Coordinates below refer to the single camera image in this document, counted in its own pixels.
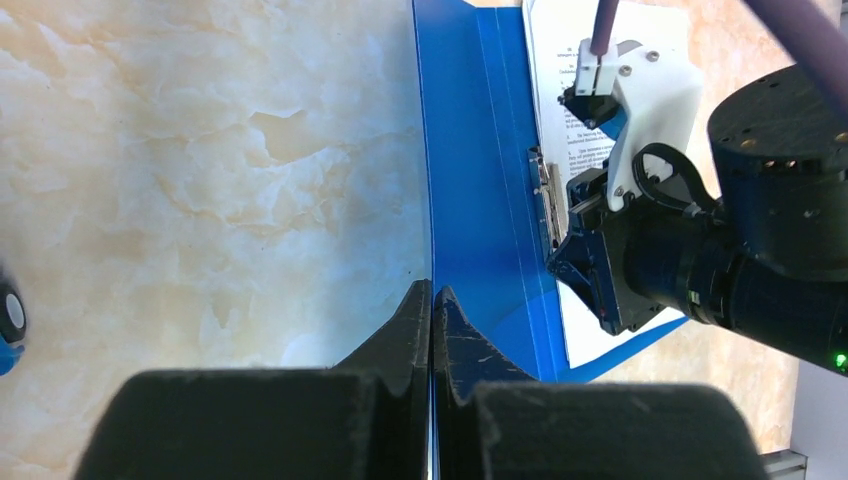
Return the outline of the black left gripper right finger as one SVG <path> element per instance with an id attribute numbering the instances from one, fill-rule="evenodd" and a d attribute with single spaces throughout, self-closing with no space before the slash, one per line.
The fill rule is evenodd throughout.
<path id="1" fill-rule="evenodd" d="M 543 383 L 466 318 L 433 310 L 434 415 L 443 479 L 763 479 L 720 391 L 686 384 Z"/>

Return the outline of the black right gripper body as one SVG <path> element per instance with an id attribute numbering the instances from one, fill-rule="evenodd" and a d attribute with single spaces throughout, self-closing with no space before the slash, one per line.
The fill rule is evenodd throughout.
<path id="1" fill-rule="evenodd" d="M 593 325 L 619 335 L 685 304 L 682 283 L 707 226 L 643 197 L 613 212 L 606 187 L 607 172 L 597 168 L 567 182 L 568 232 L 547 269 L 589 309 Z"/>

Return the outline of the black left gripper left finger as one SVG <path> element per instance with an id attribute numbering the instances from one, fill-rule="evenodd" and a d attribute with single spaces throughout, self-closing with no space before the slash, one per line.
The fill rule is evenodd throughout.
<path id="1" fill-rule="evenodd" d="M 423 479 L 432 285 L 330 368 L 151 370 L 116 392 L 79 479 Z"/>

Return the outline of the blue plastic folder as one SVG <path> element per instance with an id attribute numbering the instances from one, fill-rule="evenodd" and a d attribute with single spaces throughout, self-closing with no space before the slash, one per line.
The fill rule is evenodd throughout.
<path id="1" fill-rule="evenodd" d="M 531 191 L 537 134 L 521 13 L 416 1 L 413 19 L 435 287 L 452 288 L 471 323 L 546 382 L 593 380 L 680 327 L 670 312 L 598 359 L 569 363 Z"/>

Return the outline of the white printed paper files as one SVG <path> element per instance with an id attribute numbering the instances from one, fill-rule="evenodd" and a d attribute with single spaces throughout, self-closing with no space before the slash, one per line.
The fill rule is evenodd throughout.
<path id="1" fill-rule="evenodd" d="M 596 9 L 595 1 L 525 1 L 522 5 L 539 144 L 545 160 L 558 167 L 562 184 L 590 167 L 599 167 L 613 147 L 611 139 L 587 129 L 556 101 L 575 80 L 576 49 L 592 33 Z M 682 9 L 624 1 L 618 7 L 614 34 L 619 41 L 634 39 L 686 54 L 688 27 L 688 15 Z M 637 337 L 632 332 L 606 333 L 570 287 L 559 282 L 557 291 L 566 357 L 572 368 Z"/>

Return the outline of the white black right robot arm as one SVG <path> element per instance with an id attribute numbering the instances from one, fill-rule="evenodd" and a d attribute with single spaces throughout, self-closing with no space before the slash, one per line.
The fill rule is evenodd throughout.
<path id="1" fill-rule="evenodd" d="M 845 375 L 846 123 L 792 65 L 726 98 L 707 134 L 719 198 L 679 148 L 638 147 L 620 210 L 608 169 L 568 183 L 548 271 L 607 333 L 668 307 Z"/>

